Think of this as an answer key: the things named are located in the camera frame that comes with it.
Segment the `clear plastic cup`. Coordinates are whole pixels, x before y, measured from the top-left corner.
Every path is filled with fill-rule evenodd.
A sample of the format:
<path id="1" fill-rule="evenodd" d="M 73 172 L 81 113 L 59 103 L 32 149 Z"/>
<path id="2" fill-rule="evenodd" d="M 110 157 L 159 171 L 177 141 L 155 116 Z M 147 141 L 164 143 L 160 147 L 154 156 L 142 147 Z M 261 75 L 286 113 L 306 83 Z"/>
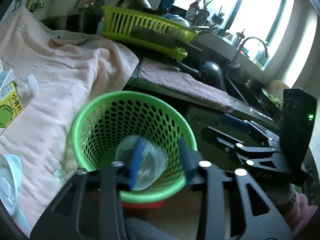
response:
<path id="1" fill-rule="evenodd" d="M 138 135 L 130 135 L 124 138 L 116 149 L 116 161 L 124 163 L 129 169 L 131 150 L 134 148 Z M 165 150 L 154 142 L 145 139 L 143 160 L 138 171 L 137 182 L 132 191 L 142 191 L 151 186 L 166 170 L 168 158 Z"/>

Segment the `lemon tea carton bottle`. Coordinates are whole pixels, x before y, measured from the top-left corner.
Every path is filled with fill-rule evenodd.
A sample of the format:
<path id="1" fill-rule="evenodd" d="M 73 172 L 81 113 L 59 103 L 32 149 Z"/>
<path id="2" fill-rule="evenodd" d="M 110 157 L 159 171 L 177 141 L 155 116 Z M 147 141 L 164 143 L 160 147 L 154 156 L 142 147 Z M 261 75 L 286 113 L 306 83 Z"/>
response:
<path id="1" fill-rule="evenodd" d="M 17 77 L 1 90 L 1 133 L 29 105 L 39 85 L 33 74 Z"/>

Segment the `white round plastic lid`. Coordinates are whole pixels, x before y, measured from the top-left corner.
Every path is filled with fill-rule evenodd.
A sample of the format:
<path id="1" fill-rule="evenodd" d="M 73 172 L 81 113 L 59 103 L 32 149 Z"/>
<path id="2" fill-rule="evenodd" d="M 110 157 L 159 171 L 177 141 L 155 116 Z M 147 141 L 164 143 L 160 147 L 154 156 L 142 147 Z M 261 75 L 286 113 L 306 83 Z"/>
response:
<path id="1" fill-rule="evenodd" d="M 21 158 L 14 154 L 1 155 L 1 201 L 11 216 L 19 206 L 21 182 Z"/>

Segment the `green plastic trash basket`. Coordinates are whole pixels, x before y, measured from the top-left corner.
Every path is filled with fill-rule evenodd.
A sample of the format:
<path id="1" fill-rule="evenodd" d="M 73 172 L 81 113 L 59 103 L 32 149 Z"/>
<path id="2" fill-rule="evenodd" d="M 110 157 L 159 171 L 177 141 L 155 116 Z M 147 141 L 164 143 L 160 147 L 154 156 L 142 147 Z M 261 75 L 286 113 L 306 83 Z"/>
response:
<path id="1" fill-rule="evenodd" d="M 122 191 L 127 203 L 166 200 L 186 185 L 178 141 L 197 150 L 187 121 L 164 101 L 139 92 L 107 93 L 89 102 L 72 127 L 72 146 L 79 168 L 100 170 L 120 160 L 142 138 L 146 151 L 132 191 Z"/>

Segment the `mauve dish towel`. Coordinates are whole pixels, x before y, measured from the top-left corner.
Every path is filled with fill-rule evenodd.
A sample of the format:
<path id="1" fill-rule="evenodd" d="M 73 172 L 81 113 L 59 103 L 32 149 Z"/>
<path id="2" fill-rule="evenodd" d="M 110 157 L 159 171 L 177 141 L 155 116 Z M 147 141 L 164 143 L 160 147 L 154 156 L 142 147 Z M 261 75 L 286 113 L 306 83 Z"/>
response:
<path id="1" fill-rule="evenodd" d="M 234 109 L 226 92 L 197 81 L 191 75 L 162 63 L 143 59 L 139 77 L 142 80 L 204 103 L 215 110 L 230 113 Z"/>

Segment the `red plastic stool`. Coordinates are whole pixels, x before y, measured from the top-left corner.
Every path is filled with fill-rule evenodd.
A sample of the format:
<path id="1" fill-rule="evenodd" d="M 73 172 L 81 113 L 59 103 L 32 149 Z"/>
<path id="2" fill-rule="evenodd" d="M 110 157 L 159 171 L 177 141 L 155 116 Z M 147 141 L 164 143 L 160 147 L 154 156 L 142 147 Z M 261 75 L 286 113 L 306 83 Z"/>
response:
<path id="1" fill-rule="evenodd" d="M 161 209 L 165 204 L 165 201 L 159 201 L 154 203 L 129 203 L 129 202 L 122 202 L 122 207 L 124 209 L 130 210 L 158 210 Z"/>

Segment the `black kettle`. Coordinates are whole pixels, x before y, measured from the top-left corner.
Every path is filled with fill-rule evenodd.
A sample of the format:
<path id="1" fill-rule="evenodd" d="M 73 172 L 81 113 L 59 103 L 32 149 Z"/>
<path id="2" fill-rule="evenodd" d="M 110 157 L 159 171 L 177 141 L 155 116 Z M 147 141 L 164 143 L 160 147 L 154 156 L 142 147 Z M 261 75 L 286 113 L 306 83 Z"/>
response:
<path id="1" fill-rule="evenodd" d="M 203 83 L 226 91 L 223 73 L 217 63 L 213 61 L 201 61 L 199 72 Z"/>

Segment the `chrome sink faucet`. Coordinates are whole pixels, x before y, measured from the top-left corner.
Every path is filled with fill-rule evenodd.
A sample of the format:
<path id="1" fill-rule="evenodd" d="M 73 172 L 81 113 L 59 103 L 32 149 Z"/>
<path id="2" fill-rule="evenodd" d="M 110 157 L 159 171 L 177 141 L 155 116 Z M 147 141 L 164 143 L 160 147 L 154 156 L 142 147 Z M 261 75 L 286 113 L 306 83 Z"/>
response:
<path id="1" fill-rule="evenodd" d="M 269 58 L 268 46 L 260 38 L 253 36 L 244 38 L 237 46 L 237 51 L 229 63 L 231 67 L 238 68 L 240 66 L 238 60 L 240 55 L 248 58 L 261 69 Z"/>

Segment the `grey trouser leg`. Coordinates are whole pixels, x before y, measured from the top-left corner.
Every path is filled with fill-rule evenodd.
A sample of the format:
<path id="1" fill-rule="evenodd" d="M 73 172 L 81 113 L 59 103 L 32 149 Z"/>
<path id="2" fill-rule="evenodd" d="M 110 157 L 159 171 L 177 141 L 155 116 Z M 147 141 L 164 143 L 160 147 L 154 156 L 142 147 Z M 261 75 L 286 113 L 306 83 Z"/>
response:
<path id="1" fill-rule="evenodd" d="M 125 218 L 125 231 L 127 239 L 144 239 L 144 240 L 160 240 L 160 239 L 176 239 L 169 234 L 159 230 L 157 227 L 138 218 Z"/>

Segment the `pink towel table cover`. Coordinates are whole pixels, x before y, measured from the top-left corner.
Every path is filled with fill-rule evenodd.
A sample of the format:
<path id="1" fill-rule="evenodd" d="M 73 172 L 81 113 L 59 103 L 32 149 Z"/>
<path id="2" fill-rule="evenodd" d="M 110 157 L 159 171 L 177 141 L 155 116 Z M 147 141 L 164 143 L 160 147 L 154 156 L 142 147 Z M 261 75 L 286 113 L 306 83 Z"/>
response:
<path id="1" fill-rule="evenodd" d="M 1 154 L 22 161 L 19 206 L 34 226 L 77 164 L 71 126 L 84 105 L 122 90 L 139 60 L 126 46 L 91 35 L 80 46 L 57 46 L 50 30 L 21 7 L 1 23 L 1 60 L 39 90 L 1 135 Z"/>

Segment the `lime green dish rack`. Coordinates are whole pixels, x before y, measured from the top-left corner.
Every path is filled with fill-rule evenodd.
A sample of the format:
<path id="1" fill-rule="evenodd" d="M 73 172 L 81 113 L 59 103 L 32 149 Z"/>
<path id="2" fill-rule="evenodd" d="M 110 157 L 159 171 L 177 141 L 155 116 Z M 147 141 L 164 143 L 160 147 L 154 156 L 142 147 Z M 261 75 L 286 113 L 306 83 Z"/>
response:
<path id="1" fill-rule="evenodd" d="M 144 12 L 103 6 L 103 36 L 114 41 L 143 46 L 182 61 L 189 52 L 202 50 L 190 42 L 197 32 L 189 27 Z"/>

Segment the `white ceramic dish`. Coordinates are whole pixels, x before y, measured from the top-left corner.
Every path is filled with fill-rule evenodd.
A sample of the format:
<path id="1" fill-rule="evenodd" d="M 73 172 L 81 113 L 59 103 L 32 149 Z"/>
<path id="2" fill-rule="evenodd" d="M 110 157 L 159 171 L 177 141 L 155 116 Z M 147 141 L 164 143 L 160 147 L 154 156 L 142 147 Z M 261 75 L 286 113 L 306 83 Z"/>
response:
<path id="1" fill-rule="evenodd" d="M 75 33 L 67 30 L 55 30 L 49 34 L 50 39 L 59 46 L 65 44 L 79 45 L 87 41 L 88 35 L 84 33 Z"/>

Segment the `black knife block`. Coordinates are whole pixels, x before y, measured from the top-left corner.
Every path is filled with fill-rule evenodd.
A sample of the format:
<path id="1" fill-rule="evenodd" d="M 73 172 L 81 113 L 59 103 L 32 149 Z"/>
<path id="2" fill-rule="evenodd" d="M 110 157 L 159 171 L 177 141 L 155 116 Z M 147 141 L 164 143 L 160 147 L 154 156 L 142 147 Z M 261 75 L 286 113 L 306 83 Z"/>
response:
<path id="1" fill-rule="evenodd" d="M 76 0 L 73 11 L 66 18 L 66 30 L 93 34 L 102 17 L 103 0 Z"/>

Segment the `metal pot in rack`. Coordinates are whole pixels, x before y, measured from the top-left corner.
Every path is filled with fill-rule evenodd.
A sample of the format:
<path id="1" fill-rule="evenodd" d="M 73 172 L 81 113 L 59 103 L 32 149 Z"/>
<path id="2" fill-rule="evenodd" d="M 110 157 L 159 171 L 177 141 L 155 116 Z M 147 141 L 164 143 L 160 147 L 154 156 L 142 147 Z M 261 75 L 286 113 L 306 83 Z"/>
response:
<path id="1" fill-rule="evenodd" d="M 123 7 L 136 11 L 144 11 L 152 8 L 148 0 L 127 0 L 123 3 Z"/>

